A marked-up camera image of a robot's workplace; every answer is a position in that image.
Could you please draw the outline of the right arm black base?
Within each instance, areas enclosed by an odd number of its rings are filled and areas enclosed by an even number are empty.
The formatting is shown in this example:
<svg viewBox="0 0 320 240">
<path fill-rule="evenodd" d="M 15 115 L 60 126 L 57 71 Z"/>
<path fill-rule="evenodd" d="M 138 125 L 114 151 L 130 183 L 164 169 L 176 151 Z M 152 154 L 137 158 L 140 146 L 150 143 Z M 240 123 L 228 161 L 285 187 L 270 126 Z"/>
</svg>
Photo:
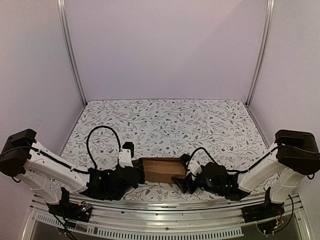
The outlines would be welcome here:
<svg viewBox="0 0 320 240">
<path fill-rule="evenodd" d="M 260 204 L 245 206 L 241 208 L 242 217 L 245 223 L 252 223 L 268 218 L 273 218 L 285 213 L 284 202 L 272 203 L 270 198 L 271 187 L 267 189 L 264 202 Z"/>
</svg>

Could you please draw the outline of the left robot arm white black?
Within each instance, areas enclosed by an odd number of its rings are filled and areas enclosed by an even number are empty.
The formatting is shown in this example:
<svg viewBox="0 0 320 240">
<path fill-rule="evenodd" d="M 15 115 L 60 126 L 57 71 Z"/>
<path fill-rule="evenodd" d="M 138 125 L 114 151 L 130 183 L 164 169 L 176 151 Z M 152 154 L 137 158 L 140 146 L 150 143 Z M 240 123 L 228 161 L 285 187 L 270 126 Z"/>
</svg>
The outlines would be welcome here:
<svg viewBox="0 0 320 240">
<path fill-rule="evenodd" d="M 74 213 L 66 200 L 68 192 L 51 182 L 57 180 L 72 191 L 95 200 L 119 201 L 130 189 L 145 183 L 142 160 L 134 160 L 134 144 L 119 147 L 117 164 L 112 169 L 85 168 L 52 153 L 36 140 L 36 132 L 26 129 L 10 135 L 0 153 L 2 174 L 26 183 L 63 216 Z"/>
</svg>

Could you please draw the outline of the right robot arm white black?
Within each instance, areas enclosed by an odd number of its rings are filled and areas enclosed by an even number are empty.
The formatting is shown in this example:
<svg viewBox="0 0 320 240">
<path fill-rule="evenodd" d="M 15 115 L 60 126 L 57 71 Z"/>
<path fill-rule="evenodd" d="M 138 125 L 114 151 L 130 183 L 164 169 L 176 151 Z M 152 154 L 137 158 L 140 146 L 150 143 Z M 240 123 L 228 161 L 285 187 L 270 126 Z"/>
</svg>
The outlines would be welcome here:
<svg viewBox="0 0 320 240">
<path fill-rule="evenodd" d="M 259 206 L 262 218 L 269 218 L 304 177 L 320 170 L 320 152 L 315 136 L 310 132 L 281 129 L 267 153 L 246 170 L 229 170 L 214 159 L 205 165 L 184 154 L 181 164 L 184 178 L 172 177 L 182 193 L 193 194 L 196 189 L 216 194 L 227 200 L 239 201 L 269 177 L 280 172 L 278 181 L 266 191 L 266 201 Z"/>
</svg>

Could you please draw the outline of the brown cardboard paper box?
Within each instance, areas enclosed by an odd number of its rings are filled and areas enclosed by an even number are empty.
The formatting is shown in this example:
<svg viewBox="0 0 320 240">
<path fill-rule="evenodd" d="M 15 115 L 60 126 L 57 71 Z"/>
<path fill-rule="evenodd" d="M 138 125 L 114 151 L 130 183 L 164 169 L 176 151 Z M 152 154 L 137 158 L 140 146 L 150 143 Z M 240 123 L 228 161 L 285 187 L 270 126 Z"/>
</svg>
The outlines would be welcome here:
<svg viewBox="0 0 320 240">
<path fill-rule="evenodd" d="M 176 157 L 145 157 L 142 160 L 145 180 L 148 182 L 172 184 L 172 178 L 184 178 L 187 170 L 181 159 Z"/>
</svg>

